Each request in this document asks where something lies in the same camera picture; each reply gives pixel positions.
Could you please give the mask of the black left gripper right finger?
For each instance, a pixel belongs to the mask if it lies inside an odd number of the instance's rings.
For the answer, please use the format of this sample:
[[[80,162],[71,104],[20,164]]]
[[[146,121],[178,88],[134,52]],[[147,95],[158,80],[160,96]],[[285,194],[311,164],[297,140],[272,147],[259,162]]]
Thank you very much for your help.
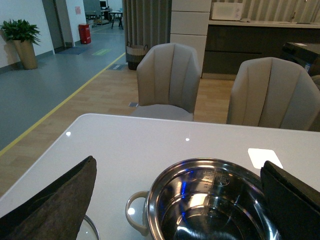
[[[266,161],[260,170],[267,206],[284,240],[320,238],[320,192]]]

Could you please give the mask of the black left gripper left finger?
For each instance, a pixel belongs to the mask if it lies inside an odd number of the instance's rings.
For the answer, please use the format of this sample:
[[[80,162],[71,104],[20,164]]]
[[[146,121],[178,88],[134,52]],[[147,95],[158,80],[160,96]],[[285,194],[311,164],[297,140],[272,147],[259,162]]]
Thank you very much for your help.
[[[88,156],[0,219],[2,240],[75,240],[89,207],[97,162]]]

